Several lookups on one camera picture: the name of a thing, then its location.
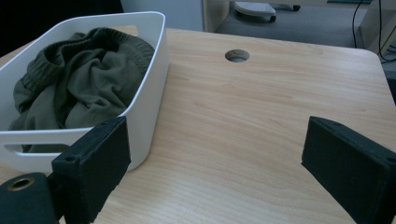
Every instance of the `office chair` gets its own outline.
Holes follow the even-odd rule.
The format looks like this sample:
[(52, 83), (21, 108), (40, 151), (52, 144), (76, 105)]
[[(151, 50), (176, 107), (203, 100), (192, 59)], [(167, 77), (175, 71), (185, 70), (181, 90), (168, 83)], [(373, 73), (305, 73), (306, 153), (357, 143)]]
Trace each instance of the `office chair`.
[[(276, 20), (276, 11), (267, 3), (235, 2), (235, 10), (249, 16), (270, 16), (270, 22)], [(294, 5), (293, 11), (300, 10), (300, 6)]]

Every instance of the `chair wheel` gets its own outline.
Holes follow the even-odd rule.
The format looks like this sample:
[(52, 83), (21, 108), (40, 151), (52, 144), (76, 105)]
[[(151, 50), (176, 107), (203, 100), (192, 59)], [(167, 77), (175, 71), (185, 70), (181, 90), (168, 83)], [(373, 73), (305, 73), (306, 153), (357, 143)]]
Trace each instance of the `chair wheel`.
[(298, 10), (300, 10), (300, 6), (299, 5), (294, 5), (293, 6), (293, 11), (298, 11)]
[(274, 21), (276, 21), (276, 16), (272, 16), (270, 19), (270, 22), (274, 22)]

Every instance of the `wood grain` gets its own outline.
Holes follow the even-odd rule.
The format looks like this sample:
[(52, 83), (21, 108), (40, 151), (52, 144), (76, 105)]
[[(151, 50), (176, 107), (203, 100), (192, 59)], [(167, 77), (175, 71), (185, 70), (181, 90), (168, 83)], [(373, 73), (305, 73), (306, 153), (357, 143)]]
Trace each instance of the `wood grain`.
[[(166, 34), (171, 64), (151, 151), (95, 223), (354, 223), (301, 156), (309, 116), (336, 120), (396, 149), (396, 107), (377, 56)], [(229, 62), (230, 49), (250, 58)], [(1, 183), (14, 175), (0, 167)]]

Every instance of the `laundry basket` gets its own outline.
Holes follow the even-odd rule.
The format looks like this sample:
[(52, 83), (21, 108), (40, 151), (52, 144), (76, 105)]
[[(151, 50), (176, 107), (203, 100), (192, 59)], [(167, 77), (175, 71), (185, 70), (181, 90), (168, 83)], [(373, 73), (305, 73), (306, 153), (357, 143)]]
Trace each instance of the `laundry basket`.
[(71, 146), (91, 128), (8, 131), (8, 126), (20, 114), (15, 108), (13, 90), (26, 73), (26, 67), (47, 45), (66, 40), (76, 32), (87, 33), (96, 27), (134, 26), (138, 37), (154, 47), (147, 73), (126, 110), (120, 114), (128, 123), (131, 164), (129, 170), (141, 164), (149, 154), (151, 138), (163, 95), (169, 67), (169, 54), (164, 30), (165, 16), (159, 12), (121, 13), (78, 17), (60, 22), (25, 50), (0, 68), (0, 163), (21, 172), (50, 173), (51, 161), (59, 153), (24, 153), (21, 145)]

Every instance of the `dark green cloth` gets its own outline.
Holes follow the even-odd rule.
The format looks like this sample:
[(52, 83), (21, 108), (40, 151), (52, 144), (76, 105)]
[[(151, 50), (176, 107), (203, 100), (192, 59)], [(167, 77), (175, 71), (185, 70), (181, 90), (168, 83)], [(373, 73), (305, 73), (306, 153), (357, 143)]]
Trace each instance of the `dark green cloth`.
[[(9, 129), (91, 127), (118, 116), (133, 100), (153, 52), (143, 39), (109, 28), (47, 46), (15, 85), (21, 115)], [(25, 146), (24, 151), (43, 148)]]

